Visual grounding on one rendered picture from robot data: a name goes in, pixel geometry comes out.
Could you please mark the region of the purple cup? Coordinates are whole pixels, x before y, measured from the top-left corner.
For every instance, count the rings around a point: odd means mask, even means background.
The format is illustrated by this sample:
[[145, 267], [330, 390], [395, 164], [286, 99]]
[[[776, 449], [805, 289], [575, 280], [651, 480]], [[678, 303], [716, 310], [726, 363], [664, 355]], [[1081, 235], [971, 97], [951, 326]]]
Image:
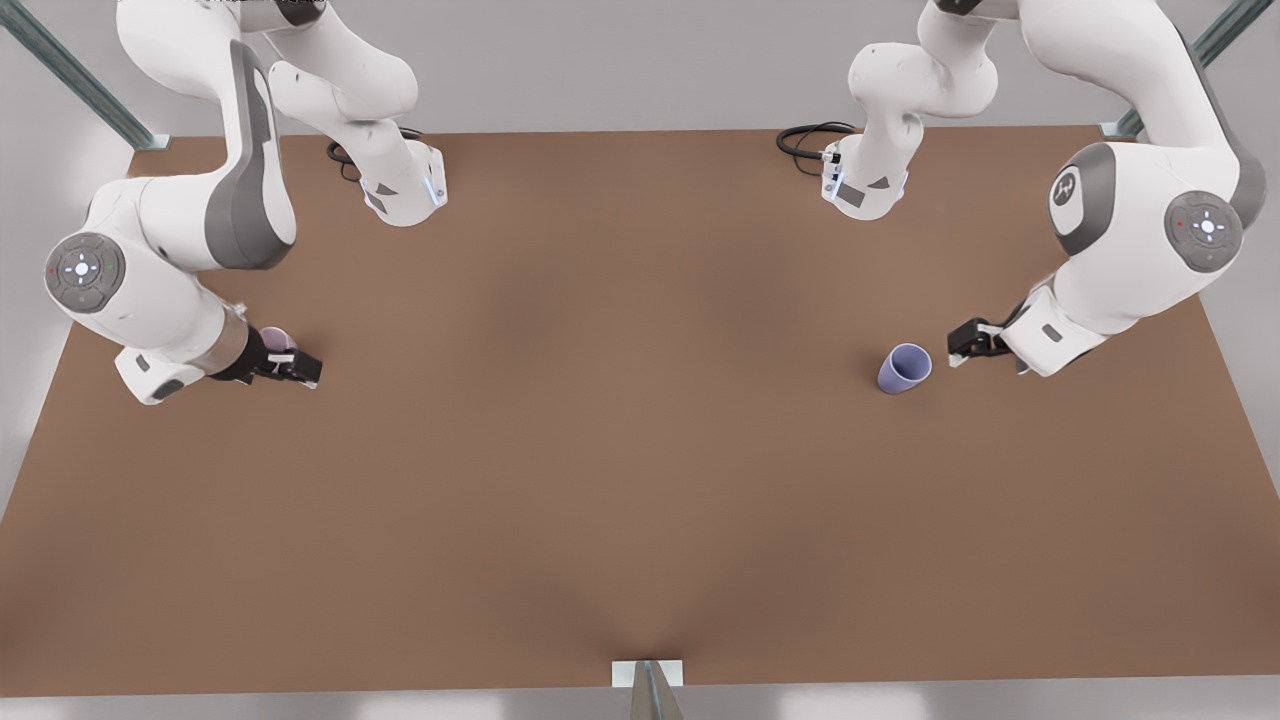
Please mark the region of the purple cup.
[[887, 395], [900, 395], [925, 380], [932, 369], [932, 357], [922, 346], [901, 343], [884, 357], [877, 374], [877, 384]]

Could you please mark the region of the silver frame post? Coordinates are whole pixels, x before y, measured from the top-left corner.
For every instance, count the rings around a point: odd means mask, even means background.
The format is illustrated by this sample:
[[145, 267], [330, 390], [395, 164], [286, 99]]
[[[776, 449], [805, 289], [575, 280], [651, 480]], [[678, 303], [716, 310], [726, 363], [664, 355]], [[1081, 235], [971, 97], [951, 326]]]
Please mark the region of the silver frame post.
[[630, 689], [628, 720], [685, 720], [673, 692], [684, 685], [682, 660], [613, 661], [611, 682]]
[[155, 135], [138, 120], [20, 0], [0, 0], [0, 26], [133, 150], [169, 147], [169, 135]]
[[1206, 69], [1256, 27], [1276, 0], [1225, 3], [1197, 35], [1184, 33], [1155, 9], [1135, 14], [1132, 23], [1123, 22], [1124, 29], [1135, 31], [1135, 56], [1125, 56], [1117, 78], [1103, 85], [1130, 108], [1120, 119], [1100, 124], [1105, 138], [1147, 133], [1149, 141], [1175, 147], [1225, 143], [1222, 137], [1231, 131]]

